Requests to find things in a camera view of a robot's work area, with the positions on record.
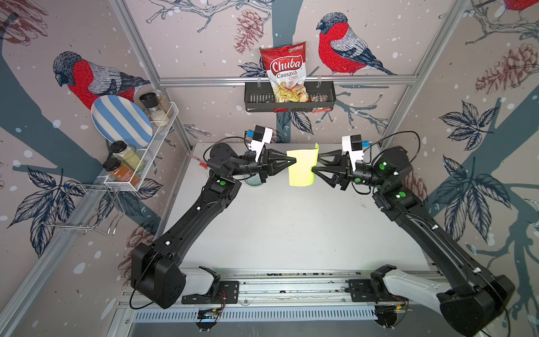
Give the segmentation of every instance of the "chip bag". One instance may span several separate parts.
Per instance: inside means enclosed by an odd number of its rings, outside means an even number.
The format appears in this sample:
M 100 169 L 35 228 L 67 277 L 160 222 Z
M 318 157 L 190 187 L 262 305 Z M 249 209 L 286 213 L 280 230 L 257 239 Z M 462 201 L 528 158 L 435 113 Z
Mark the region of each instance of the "chip bag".
M 275 102 L 306 102 L 309 99 L 303 83 L 305 69 L 305 42 L 295 46 L 260 50 Z

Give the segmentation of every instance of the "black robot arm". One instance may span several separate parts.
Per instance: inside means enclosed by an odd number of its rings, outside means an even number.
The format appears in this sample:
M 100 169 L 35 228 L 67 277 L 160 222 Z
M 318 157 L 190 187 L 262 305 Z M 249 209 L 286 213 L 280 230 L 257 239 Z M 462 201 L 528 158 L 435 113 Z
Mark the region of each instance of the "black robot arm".
M 352 182 L 378 189 L 372 197 L 379 209 L 419 244 L 447 278 L 451 289 L 436 296 L 439 312 L 455 330 L 464 336 L 474 336 L 503 313 L 515 285 L 505 275 L 495 277 L 472 258 L 440 228 L 422 200 L 402 185 L 402 180 L 412 171 L 406 150 L 400 146 L 386 149 L 373 165 L 356 162 L 354 171 L 348 153 L 342 155 L 340 150 L 320 154 L 319 161 L 327 166 L 314 167 L 313 172 L 332 187 L 339 184 L 346 190 Z M 373 288 L 384 283 L 381 278 L 389 271 L 385 267 L 381 269 L 385 270 L 382 274 L 371 275 Z
M 281 172 L 296 161 L 265 148 L 262 148 L 259 160 L 255 158 L 255 152 L 238 156 L 225 143 L 213 146 L 208 160 L 210 177 L 193 206 L 152 245 L 139 244 L 133 250 L 133 289 L 161 308 L 174 304 L 185 287 L 185 275 L 179 269 L 185 254 L 207 225 L 230 205 L 241 187 L 241 182 L 233 176 L 259 174 L 261 181 L 266 182 L 268 176 Z

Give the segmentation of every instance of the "black lid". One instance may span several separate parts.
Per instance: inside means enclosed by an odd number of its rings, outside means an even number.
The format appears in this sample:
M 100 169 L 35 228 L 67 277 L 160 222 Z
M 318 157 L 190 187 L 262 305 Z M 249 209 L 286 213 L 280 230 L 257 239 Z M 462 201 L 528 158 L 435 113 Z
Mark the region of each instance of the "black lid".
M 112 153 L 122 152 L 126 148 L 127 148 L 127 144 L 121 140 L 110 144 L 110 150 L 112 151 Z
M 142 102 L 142 104 L 144 104 L 144 106 L 147 108 L 153 108 L 159 105 L 159 101 L 157 100 L 157 95 L 153 92 L 140 95 L 139 99 Z
M 116 157 L 110 157 L 109 159 L 105 160 L 103 163 L 103 168 L 107 171 L 114 171 L 121 165 L 121 161 Z

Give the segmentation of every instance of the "orange spice bottle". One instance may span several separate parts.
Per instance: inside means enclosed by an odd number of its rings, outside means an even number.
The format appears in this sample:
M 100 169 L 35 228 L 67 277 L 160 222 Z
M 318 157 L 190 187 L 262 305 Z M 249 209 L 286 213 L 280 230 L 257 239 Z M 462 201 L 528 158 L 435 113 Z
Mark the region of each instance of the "orange spice bottle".
M 128 182 L 131 180 L 131 185 L 136 186 L 140 182 L 140 178 L 137 177 L 134 172 L 128 168 L 125 164 L 115 157 L 111 157 L 103 163 L 103 168 L 122 182 Z

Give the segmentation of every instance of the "ventilation grille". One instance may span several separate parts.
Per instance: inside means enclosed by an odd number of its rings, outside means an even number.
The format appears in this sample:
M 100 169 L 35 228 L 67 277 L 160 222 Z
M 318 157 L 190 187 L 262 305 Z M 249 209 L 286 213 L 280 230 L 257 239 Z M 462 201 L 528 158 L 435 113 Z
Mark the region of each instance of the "ventilation grille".
M 137 311 L 134 322 L 171 323 L 194 322 L 199 308 L 142 309 Z M 316 306 L 316 307 L 226 307 L 219 321 L 352 321 L 378 319 L 374 306 Z

